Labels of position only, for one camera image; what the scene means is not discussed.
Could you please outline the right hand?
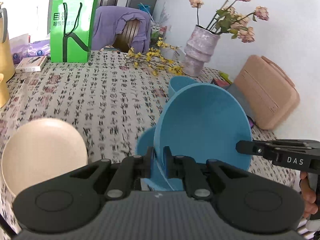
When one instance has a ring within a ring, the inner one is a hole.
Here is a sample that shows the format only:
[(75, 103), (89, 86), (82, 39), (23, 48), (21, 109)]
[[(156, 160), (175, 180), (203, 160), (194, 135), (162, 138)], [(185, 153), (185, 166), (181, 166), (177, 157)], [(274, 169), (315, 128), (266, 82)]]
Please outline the right hand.
[(319, 175), (300, 171), (300, 192), (304, 201), (306, 228), (319, 232)]

